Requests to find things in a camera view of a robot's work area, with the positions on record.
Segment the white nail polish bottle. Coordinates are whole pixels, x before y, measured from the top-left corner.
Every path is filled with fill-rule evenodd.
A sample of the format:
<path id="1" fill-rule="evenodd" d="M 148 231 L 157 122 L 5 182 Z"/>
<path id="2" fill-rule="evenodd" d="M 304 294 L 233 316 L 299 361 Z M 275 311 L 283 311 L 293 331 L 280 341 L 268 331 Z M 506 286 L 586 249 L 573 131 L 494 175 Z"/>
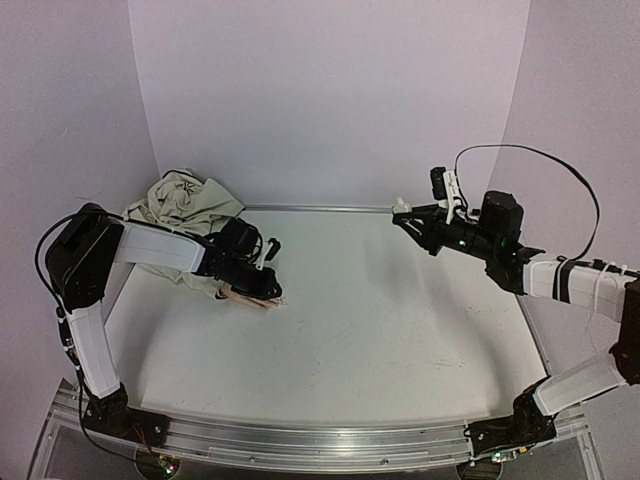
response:
<path id="1" fill-rule="evenodd" d="M 407 214 L 412 212 L 412 206 L 406 202 L 402 197 L 397 197 L 395 204 L 392 207 L 392 213 L 394 215 Z"/>

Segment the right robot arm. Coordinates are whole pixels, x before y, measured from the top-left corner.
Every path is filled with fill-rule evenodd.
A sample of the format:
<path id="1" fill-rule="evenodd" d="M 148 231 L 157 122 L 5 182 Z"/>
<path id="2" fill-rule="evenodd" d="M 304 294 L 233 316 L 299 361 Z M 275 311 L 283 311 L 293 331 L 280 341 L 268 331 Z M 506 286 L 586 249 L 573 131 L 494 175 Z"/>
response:
<path id="1" fill-rule="evenodd" d="M 566 408 L 639 383 L 639 274 L 606 263 L 551 258 L 519 241 L 523 208 L 507 193 L 485 194 L 478 220 L 465 219 L 444 201 L 412 207 L 397 200 L 392 222 L 430 255 L 442 248 L 480 259 L 502 290 L 545 298 L 605 316 L 619 324 L 617 341 L 582 363 L 527 387 L 512 414 L 476 421 L 465 431 L 475 457 L 529 448 L 553 439 Z"/>

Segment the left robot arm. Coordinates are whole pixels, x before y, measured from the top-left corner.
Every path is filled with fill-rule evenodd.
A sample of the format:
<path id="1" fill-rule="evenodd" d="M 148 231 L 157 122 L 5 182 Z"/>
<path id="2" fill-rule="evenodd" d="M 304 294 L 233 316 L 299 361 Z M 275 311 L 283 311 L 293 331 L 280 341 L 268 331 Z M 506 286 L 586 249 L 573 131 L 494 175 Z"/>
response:
<path id="1" fill-rule="evenodd" d="M 39 240 L 36 272 L 53 296 L 59 334 L 79 389 L 87 396 L 80 410 L 83 428 L 148 447 L 164 445 L 167 416 L 130 406 L 111 355 L 102 301 L 116 263 L 165 267 L 220 280 L 252 300 L 281 297 L 275 271 L 268 267 L 281 249 L 275 238 L 238 218 L 205 236 L 124 218 L 95 203 L 85 204 Z"/>

